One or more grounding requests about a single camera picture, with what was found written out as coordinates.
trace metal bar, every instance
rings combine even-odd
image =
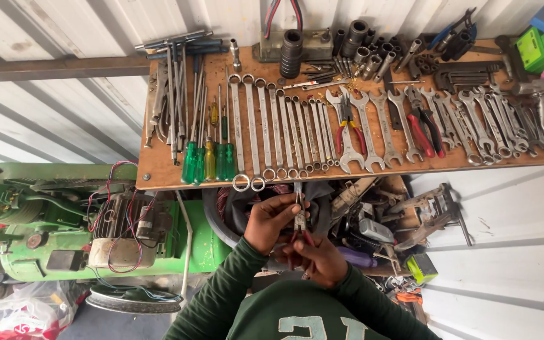
[[[150,60],[143,56],[0,62],[0,82],[149,74]]]

